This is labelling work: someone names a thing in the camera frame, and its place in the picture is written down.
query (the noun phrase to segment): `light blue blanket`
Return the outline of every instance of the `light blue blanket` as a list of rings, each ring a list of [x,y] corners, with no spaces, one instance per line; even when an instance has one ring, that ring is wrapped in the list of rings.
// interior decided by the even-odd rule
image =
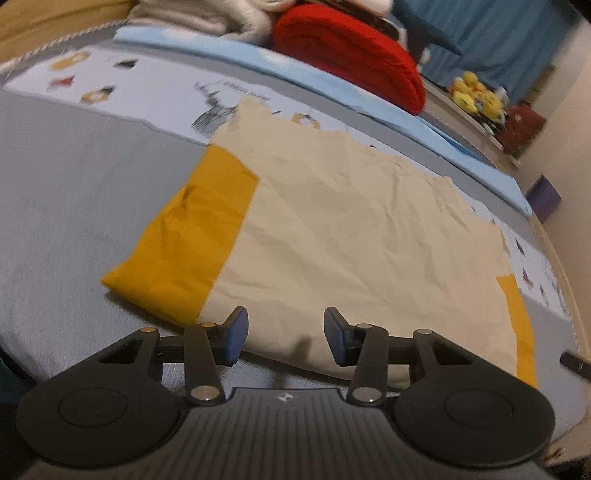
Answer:
[[[532,215],[529,203],[511,176],[476,160],[463,147],[450,143],[448,137],[442,136],[441,132],[420,118],[323,70],[266,48],[175,28],[122,27],[115,34],[114,40],[196,53],[295,83],[412,138],[482,183],[523,215]]]

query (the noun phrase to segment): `folded red blanket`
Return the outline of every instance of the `folded red blanket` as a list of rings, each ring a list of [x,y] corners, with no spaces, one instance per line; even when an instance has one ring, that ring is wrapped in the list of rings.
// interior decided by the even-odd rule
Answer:
[[[332,73],[418,115],[425,88],[396,41],[324,5],[287,11],[273,29],[273,49]]]

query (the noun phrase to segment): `gray bed sheet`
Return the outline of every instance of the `gray bed sheet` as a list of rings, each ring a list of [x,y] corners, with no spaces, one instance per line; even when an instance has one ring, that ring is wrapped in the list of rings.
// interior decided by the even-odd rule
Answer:
[[[450,176],[539,247],[527,220],[474,179],[414,141],[328,99],[211,59],[110,41],[103,45],[267,85],[314,106]],[[203,150],[201,144],[137,121],[0,91],[0,346],[34,377],[50,378],[145,325],[164,335],[179,333],[111,296],[99,280],[131,253]],[[576,349],[576,341],[570,322],[528,298],[525,304],[537,346],[540,390],[557,413],[557,438],[582,419],[586,408],[582,383],[558,364],[564,350]],[[236,366],[222,368],[221,376],[228,392],[245,386],[346,388],[346,382],[247,353]],[[166,365],[163,383],[182,392],[182,364]]]

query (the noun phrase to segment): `beige cloth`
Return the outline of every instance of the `beige cloth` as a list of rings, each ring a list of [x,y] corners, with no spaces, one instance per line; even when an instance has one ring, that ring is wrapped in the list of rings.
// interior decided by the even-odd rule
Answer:
[[[295,0],[139,0],[128,19],[263,45],[271,37],[275,15],[294,4]]]
[[[347,133],[271,115],[252,98],[215,143],[260,177],[232,253],[199,321],[248,308],[246,349],[348,378],[323,334],[336,306],[390,335],[433,329],[515,374],[516,341],[497,276],[511,274],[501,232],[447,177]],[[406,367],[390,367],[393,384]]]

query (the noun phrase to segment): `blue curtain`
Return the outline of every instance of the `blue curtain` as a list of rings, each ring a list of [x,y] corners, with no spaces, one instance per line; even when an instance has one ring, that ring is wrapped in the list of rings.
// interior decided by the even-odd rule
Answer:
[[[407,0],[415,13],[454,39],[459,57],[431,45],[423,75],[447,86],[465,70],[520,100],[549,64],[579,16],[566,0]]]

